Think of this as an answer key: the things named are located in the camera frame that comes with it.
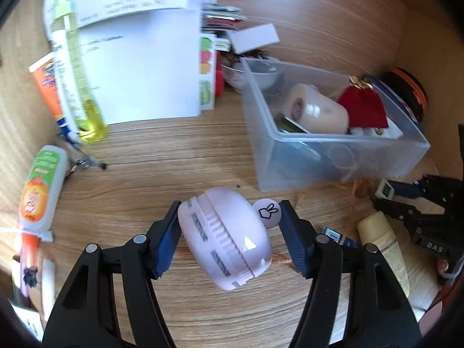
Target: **yellow liquid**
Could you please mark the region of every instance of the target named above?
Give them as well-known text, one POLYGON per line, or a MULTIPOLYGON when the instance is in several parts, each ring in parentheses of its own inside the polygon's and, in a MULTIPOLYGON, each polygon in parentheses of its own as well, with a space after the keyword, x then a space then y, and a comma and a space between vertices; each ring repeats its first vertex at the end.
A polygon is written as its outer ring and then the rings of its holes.
POLYGON ((92 91, 90 90, 84 65, 82 63, 79 30, 76 25, 74 13, 67 14, 53 22, 52 31, 65 30, 68 45, 69 58, 76 82, 77 91, 87 119, 75 119, 79 129, 79 135, 83 142, 97 142, 108 134, 108 127, 105 125, 100 110, 95 103, 92 91))

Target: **orange sunscreen tube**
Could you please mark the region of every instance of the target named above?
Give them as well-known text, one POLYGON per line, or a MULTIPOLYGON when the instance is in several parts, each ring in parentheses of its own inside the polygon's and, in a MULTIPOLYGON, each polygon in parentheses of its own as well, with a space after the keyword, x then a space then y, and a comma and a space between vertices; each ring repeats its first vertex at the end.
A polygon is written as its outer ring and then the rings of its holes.
POLYGON ((61 129, 64 137, 75 140, 76 135, 72 133, 73 131, 67 124, 59 103, 55 74, 53 71, 53 52, 31 65, 29 67, 29 72, 32 74, 45 104, 55 117, 56 124, 61 129))

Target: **yellow liquid bottle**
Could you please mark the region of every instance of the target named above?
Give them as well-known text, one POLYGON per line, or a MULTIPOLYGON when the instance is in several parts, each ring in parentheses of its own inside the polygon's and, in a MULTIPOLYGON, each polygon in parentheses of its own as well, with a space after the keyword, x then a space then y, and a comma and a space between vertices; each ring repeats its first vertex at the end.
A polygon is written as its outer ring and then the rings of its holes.
POLYGON ((79 30, 71 0, 56 0, 52 25, 53 53, 64 99, 69 105, 83 142, 106 137, 105 125, 89 87, 82 63, 79 30))

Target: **green bottle cap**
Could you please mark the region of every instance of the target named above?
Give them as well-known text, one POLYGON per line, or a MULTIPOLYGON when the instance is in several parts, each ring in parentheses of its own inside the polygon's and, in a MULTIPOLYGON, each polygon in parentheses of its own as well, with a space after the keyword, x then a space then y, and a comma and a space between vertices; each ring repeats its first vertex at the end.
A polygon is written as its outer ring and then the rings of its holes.
POLYGON ((71 0, 56 0, 55 19, 73 13, 71 0))

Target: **clear plastic bin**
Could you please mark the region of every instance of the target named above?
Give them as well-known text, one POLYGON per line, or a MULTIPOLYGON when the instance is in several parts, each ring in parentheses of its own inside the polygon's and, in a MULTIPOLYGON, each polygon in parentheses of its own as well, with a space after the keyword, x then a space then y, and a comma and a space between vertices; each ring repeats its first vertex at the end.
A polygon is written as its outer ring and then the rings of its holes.
POLYGON ((429 149, 411 119, 376 87, 388 117, 404 134, 399 139, 279 132, 274 117, 293 85, 312 84, 329 95, 348 86, 349 78, 323 69, 265 61, 280 74, 273 86, 262 91, 250 71, 256 61, 265 60, 242 59, 246 77, 242 98, 260 190, 300 189, 322 181, 346 183, 361 177, 403 177, 429 149))

